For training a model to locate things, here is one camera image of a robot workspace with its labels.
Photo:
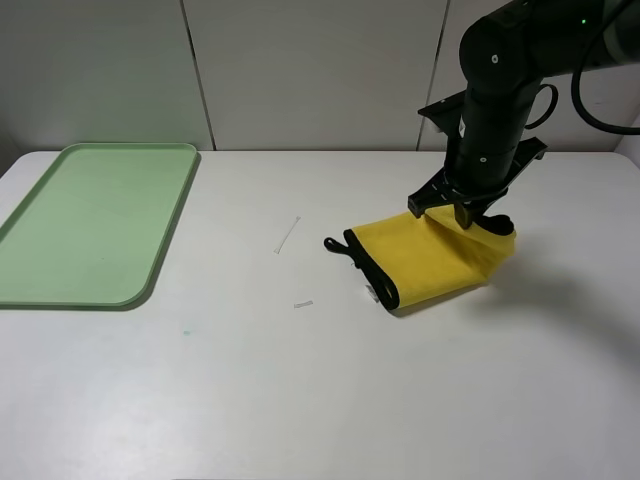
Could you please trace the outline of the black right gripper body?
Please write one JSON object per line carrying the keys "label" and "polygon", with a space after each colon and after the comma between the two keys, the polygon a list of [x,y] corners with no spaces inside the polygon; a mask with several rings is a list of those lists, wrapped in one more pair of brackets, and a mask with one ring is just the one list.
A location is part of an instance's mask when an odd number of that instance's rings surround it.
{"label": "black right gripper body", "polygon": [[431,208],[469,201],[486,201],[489,208],[508,193],[510,185],[532,161],[542,159],[547,151],[546,144],[531,138],[520,141],[506,155],[465,158],[459,153],[459,144],[459,140],[449,142],[445,165],[411,195],[429,195]]}

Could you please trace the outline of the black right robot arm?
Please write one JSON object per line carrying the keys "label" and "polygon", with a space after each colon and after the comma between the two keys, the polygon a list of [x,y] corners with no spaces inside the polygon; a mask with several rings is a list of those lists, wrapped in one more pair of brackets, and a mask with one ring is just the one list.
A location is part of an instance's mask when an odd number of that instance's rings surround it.
{"label": "black right robot arm", "polygon": [[570,97],[579,117],[608,134],[636,136],[636,127],[597,119],[581,97],[586,71],[639,61],[636,1],[511,1],[483,16],[464,33],[459,62],[465,90],[420,110],[447,138],[443,167],[409,195],[408,209],[421,217],[451,205],[467,229],[498,199],[546,145],[523,134],[554,112],[559,94],[550,86],[549,108],[529,114],[548,79],[571,77]]}

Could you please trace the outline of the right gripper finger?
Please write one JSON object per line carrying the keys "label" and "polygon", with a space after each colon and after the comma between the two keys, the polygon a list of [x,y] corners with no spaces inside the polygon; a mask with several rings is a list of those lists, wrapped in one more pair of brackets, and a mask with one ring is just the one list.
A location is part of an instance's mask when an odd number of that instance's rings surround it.
{"label": "right gripper finger", "polygon": [[431,207],[432,202],[429,195],[410,195],[408,197],[407,208],[416,219],[420,218]]}
{"label": "right gripper finger", "polygon": [[473,223],[481,220],[488,210],[486,201],[469,201],[454,204],[454,216],[458,225],[467,230]]}

